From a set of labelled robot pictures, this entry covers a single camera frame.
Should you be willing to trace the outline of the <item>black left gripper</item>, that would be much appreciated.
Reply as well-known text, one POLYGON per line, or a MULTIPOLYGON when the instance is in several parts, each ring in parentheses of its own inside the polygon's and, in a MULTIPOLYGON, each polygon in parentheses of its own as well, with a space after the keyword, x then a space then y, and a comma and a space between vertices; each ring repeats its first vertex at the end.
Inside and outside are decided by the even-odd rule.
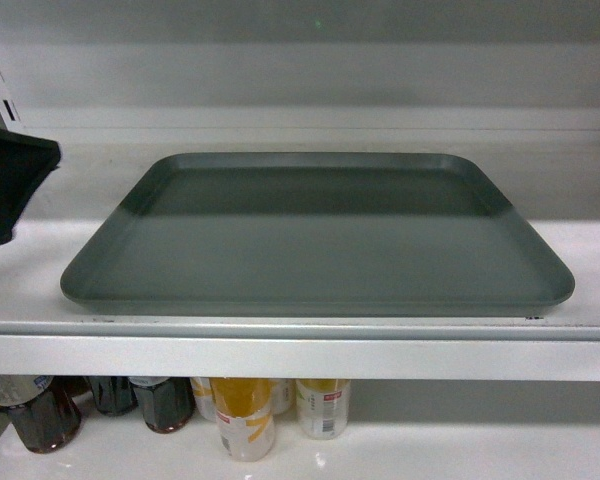
POLYGON ((60 159, 57 142, 0 129, 0 245, 13 239, 32 195, 60 159))

